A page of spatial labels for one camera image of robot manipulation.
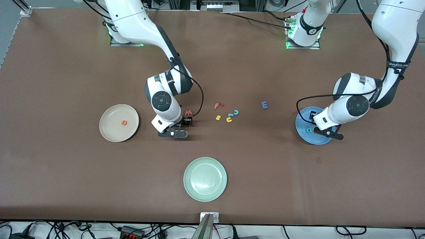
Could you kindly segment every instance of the black strap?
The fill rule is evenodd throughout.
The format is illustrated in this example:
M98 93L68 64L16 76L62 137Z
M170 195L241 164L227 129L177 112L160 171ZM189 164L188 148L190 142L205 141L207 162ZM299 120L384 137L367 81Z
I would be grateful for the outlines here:
M379 94L382 91L382 80L381 79L376 79L376 78L374 78L374 80L375 80L376 90L375 90L375 92L373 93L372 97L369 100L369 103L370 104L373 104L373 103L375 103L378 100L378 96L379 96Z
M410 62L397 62L397 61L387 61L388 68L398 68L398 69L407 69L409 67Z
M173 68L174 66L178 66L178 65L182 64L180 54L179 53L177 53L177 54L178 54L178 57L176 57L176 58L170 57L170 60L168 61L168 64L171 66L171 68Z
M409 62L397 62L397 61L387 61L387 67L394 69L394 74L398 74L400 76L400 80L404 79L404 75L401 73L399 69L406 70L409 67Z
M322 26L323 26L323 24L320 25L320 26L317 26L317 27L312 27L312 26L308 25L304 21L304 14L301 15L301 17L300 17L300 23L301 23L301 27L303 27L304 30L307 32L307 35L314 35L314 34L316 34L322 28Z
M165 72L165 78L167 79L168 87L170 88L171 93L173 94L173 96L178 95L176 86L174 85L174 79L173 79L173 76L171 75L170 70L167 70Z

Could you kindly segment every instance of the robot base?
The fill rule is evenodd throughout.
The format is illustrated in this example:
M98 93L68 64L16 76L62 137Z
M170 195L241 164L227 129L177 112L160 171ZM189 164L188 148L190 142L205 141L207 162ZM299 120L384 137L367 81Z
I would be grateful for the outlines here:
M310 118L312 111L318 114L322 112L323 109L319 107L310 106L302 109L300 113L304 119L313 122L313 119ZM297 129L297 132L300 137L309 144L324 145L331 141L331 138L315 133L314 129L316 128L316 125L305 122L303 119L301 119L299 114L297 114L297 118L295 119L295 128Z
M285 42L286 42L286 49L314 49L314 50L320 50L320 43L319 38L316 40L316 42L311 46L300 46L296 44L291 38L288 37L288 35L292 35L296 31L296 20L295 16L291 16L288 21L283 22L284 26L291 27L292 29L285 29Z

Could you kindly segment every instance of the mounting plate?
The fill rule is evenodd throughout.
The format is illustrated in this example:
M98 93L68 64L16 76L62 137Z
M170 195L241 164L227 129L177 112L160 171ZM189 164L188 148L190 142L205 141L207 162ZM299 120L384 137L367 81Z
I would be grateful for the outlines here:
M143 44L134 44L134 43L119 43L115 41L112 37L110 38L110 46L143 46Z
M214 224L217 224L218 223L218 213L212 213L212 212L205 212L205 213L201 213L201 216L200 216L200 219L199 219L199 221L202 221L202 219L204 218L204 216L206 215L206 214L212 214L213 216L214 216Z

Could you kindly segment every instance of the table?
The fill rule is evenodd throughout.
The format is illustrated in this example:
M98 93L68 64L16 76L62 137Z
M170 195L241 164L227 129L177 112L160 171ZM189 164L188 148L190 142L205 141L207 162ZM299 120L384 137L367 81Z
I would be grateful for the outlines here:
M344 124L343 141L315 146L296 133L296 101L331 93L347 72L383 74L384 50L360 15L331 14L320 50L285 49L281 28L215 12L159 11L153 21L205 92L184 140L160 138L150 123L143 89L169 68L161 49L109 47L90 9L35 9L20 21L0 70L2 218L196 223L217 211L221 223L425 225L419 49L389 106ZM200 97L194 86L176 98L197 111ZM214 110L217 102L225 107ZM120 103L138 111L140 127L108 142L99 119ZM202 156L228 174L223 195L207 203L182 183Z

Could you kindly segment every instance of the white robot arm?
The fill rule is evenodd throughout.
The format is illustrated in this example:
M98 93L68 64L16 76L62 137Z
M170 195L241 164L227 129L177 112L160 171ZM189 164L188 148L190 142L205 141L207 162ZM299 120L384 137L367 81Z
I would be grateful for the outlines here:
M319 134L329 135L332 126L354 121L365 115L369 108L382 108L390 104L416 49L419 36L417 24L425 10L425 1L383 0L372 20L374 33L391 52L391 60L382 79L347 73L335 84L334 102L313 120Z
M119 43L150 44L160 47L171 66L159 75L150 77L144 91L157 116L152 124L159 134L182 121L181 108L175 95L189 92L192 75L181 61L170 39L161 26L148 17L140 0L75 0L97 8L103 15L111 36Z
M307 8L295 15L296 26L288 34L288 38L300 46L311 46L316 42L331 11L329 7L331 0L308 0L308 2Z

